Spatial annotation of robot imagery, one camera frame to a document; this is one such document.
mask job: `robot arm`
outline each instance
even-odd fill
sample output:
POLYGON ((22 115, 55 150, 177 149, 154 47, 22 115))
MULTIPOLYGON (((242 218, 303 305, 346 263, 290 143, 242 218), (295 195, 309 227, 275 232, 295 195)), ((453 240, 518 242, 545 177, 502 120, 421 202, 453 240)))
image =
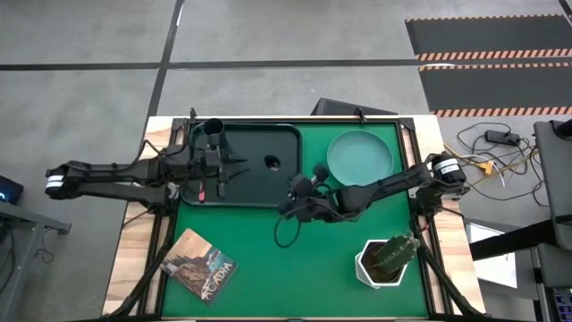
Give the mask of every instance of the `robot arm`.
POLYGON ((440 210, 441 196, 468 192, 466 176, 457 159, 447 154, 430 155, 423 164, 367 186, 349 186, 336 191, 320 192, 328 177, 322 165, 314 169, 315 177, 299 174, 290 183, 290 195, 281 204, 280 213, 287 218, 296 216, 302 222, 324 220, 328 223, 356 220, 372 202, 398 192, 419 188, 416 192, 416 212, 419 215, 440 210))

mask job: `tray hole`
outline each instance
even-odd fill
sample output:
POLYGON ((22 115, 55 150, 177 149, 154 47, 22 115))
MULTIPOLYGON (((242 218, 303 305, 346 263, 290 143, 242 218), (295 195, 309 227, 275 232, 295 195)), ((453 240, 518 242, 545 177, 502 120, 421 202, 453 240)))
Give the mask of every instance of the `tray hole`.
POLYGON ((280 159, 276 156, 266 156, 265 164, 266 167, 272 171, 280 170, 280 159))

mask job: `concrete floor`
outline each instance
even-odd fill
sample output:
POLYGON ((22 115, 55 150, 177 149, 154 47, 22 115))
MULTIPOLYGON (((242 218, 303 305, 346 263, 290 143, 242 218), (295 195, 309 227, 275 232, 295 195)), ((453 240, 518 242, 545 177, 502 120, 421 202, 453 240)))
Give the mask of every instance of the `concrete floor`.
MULTIPOLYGON (((174 6, 174 0, 0 0, 0 64, 158 62, 174 6)), ((529 13, 562 10, 556 0, 188 1, 171 60, 413 58, 406 18, 529 13)), ((0 72, 0 174, 26 186, 22 206, 73 222, 70 235, 46 236, 56 257, 49 265, 38 260, 20 321, 99 316, 125 204, 49 200, 44 172, 70 159, 131 161, 155 80, 156 70, 0 72)), ((169 71, 157 114, 187 114, 192 106, 201 115, 309 114, 320 97, 428 113, 415 67, 362 67, 169 71)), ((551 118, 493 121, 530 136, 535 121, 551 118)), ((477 121, 491 119, 441 119, 443 138, 461 150, 456 133, 477 121)), ((506 189, 496 180, 480 186, 509 196, 531 189, 534 180, 530 173, 506 189)), ((461 204, 468 217, 511 225, 546 217, 530 197, 497 202, 471 192, 461 204)), ((484 294, 496 317, 534 318, 529 302, 484 294)))

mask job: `red marker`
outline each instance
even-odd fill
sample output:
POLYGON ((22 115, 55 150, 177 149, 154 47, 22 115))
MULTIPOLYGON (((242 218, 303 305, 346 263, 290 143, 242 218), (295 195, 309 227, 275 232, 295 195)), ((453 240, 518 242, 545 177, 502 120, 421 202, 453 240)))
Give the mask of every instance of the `red marker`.
POLYGON ((198 186, 198 201, 205 202, 206 193, 205 193, 205 185, 204 182, 200 182, 200 186, 198 186))

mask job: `book cover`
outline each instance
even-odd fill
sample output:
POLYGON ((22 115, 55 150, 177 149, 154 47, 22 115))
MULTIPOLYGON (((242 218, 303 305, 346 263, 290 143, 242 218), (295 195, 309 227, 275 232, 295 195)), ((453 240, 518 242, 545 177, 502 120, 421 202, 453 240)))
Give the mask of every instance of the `book cover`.
POLYGON ((210 242, 187 229, 161 263, 170 277, 209 305, 236 270, 236 263, 210 242))

